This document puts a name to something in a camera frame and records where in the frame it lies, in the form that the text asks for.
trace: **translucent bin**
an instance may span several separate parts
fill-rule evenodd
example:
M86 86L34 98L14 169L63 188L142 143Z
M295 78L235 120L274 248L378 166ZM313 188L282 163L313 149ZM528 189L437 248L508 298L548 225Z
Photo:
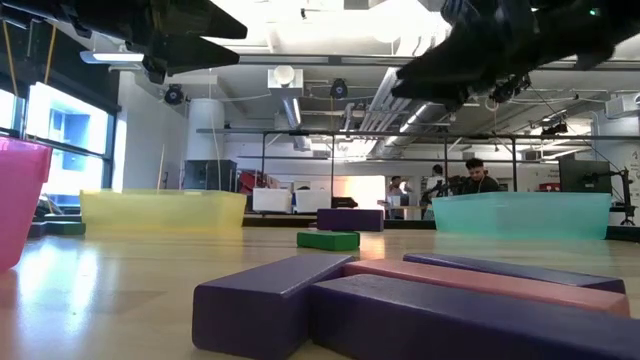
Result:
M500 238L604 239L611 195L496 192L437 198L438 231Z
M221 233L242 227L247 197L225 191L81 191L87 233Z
M0 272L20 261L50 165L51 148L0 137Z

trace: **computer monitor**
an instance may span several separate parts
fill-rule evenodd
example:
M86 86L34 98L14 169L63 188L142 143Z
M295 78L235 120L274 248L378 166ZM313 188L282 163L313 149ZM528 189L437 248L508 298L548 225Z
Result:
M560 191L611 194L607 161L560 159Z

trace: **green block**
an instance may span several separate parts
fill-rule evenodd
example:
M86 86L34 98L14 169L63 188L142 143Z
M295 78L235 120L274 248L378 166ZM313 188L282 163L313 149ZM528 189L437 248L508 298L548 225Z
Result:
M87 225L70 221L47 222L47 233L50 235L84 235Z
M298 233L298 246L329 251L350 251L360 247L360 233L310 231Z

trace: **table surface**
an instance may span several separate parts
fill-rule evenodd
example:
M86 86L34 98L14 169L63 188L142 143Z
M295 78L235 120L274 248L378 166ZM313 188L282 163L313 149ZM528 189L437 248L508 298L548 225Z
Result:
M233 359L191 343L194 287L289 256L300 229L217 236L87 235L27 244L0 274L0 359ZM435 252L624 278L640 316L640 246L616 241L507 241L429 230L363 233L363 259ZM341 359L306 343L293 359Z

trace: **pink block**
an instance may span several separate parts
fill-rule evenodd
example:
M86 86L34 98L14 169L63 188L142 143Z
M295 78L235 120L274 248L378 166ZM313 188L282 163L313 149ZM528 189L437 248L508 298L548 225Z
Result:
M51 151L0 137L0 272L20 261L42 184L49 178Z
M382 259L348 263L344 274L380 275L630 316L629 300L624 294L476 271Z

